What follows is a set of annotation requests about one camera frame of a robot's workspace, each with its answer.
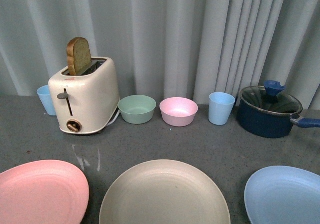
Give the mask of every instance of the toast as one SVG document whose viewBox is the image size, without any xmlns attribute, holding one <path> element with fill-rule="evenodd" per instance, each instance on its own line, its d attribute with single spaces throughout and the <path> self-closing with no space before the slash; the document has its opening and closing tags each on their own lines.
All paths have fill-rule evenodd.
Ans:
<svg viewBox="0 0 320 224">
<path fill-rule="evenodd" d="M 82 37 L 72 39 L 66 49 L 69 74 L 81 75 L 91 66 L 89 42 Z"/>
</svg>

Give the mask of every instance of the blue saucepan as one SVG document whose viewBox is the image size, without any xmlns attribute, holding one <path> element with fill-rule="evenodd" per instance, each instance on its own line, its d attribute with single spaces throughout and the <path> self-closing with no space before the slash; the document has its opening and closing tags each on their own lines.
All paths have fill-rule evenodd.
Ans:
<svg viewBox="0 0 320 224">
<path fill-rule="evenodd" d="M 250 86 L 241 90 L 237 120 L 247 131 L 267 138 L 288 135 L 293 127 L 320 127 L 320 119 L 304 118 L 301 102 L 282 92 L 284 86 L 268 80 L 264 86 Z"/>
</svg>

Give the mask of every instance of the toaster knob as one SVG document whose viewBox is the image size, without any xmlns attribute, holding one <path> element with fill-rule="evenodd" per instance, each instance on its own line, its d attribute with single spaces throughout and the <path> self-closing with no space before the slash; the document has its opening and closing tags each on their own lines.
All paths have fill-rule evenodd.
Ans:
<svg viewBox="0 0 320 224">
<path fill-rule="evenodd" d="M 71 119 L 66 123 L 66 126 L 69 128 L 70 131 L 72 132 L 79 132 L 82 128 L 82 125 L 79 121 Z"/>
</svg>

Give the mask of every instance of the gray countertop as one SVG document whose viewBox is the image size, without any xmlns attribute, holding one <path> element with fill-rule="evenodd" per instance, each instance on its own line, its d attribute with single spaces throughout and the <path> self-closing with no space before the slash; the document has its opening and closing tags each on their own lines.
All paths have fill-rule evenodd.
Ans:
<svg viewBox="0 0 320 224">
<path fill-rule="evenodd" d="M 166 124 L 159 109 L 140 125 L 121 116 L 101 133 L 87 136 L 59 129 L 38 97 L 0 96 L 0 172 L 42 159 L 59 159 L 78 166 L 86 175 L 90 198 L 83 219 L 99 223 L 102 200 L 113 181 L 130 167 L 154 159 L 173 159 L 205 172 L 221 189 L 231 223 L 250 223 L 244 202 L 248 178 L 272 165 L 294 166 L 320 175 L 320 129 L 294 126 L 278 139 L 256 136 L 236 121 L 235 108 L 228 122 L 208 120 L 207 105 L 199 105 L 194 121 L 185 127 Z M 305 110 L 320 118 L 320 110 Z"/>
</svg>

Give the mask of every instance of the toaster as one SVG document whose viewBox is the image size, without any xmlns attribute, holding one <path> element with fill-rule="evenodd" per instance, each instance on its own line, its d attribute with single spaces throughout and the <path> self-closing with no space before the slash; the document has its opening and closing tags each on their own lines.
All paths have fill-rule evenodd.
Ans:
<svg viewBox="0 0 320 224">
<path fill-rule="evenodd" d="M 120 101 L 116 67 L 107 57 L 92 57 L 90 68 L 77 76 L 71 76 L 65 67 L 48 85 L 60 129 L 66 133 L 99 132 Z"/>
</svg>

